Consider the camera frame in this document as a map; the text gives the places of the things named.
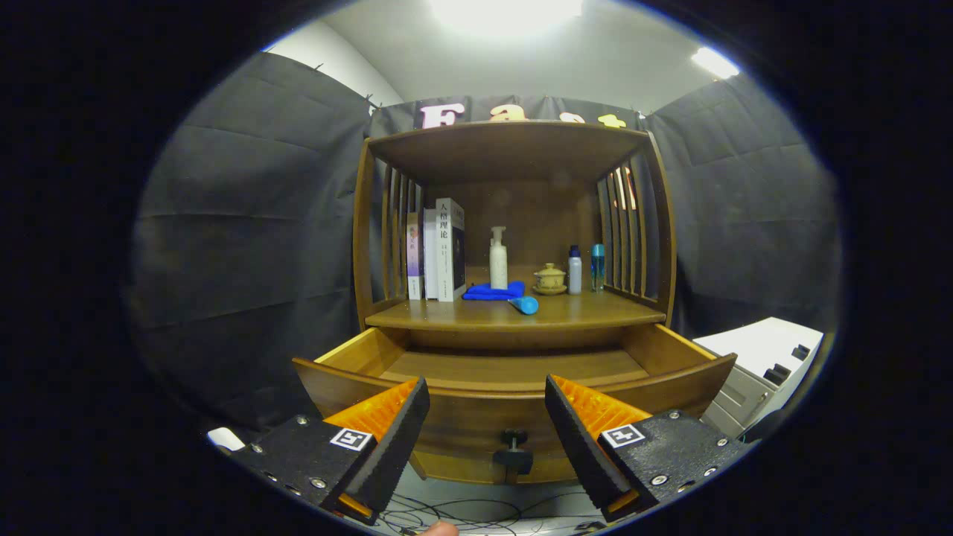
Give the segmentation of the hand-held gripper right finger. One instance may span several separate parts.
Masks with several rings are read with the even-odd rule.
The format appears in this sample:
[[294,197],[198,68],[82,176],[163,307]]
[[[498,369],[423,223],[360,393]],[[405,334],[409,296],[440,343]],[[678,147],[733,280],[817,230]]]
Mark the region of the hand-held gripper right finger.
[[556,374],[544,403],[579,484],[605,521],[660,508],[752,448],[680,409],[650,414]]

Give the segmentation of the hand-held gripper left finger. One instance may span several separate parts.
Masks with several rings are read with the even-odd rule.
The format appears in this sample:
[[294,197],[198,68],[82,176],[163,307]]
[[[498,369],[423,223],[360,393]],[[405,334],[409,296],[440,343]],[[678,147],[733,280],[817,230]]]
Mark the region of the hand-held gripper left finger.
[[431,406],[424,377],[334,416],[299,415],[258,440],[218,428],[217,448],[272,489],[372,526],[387,508]]

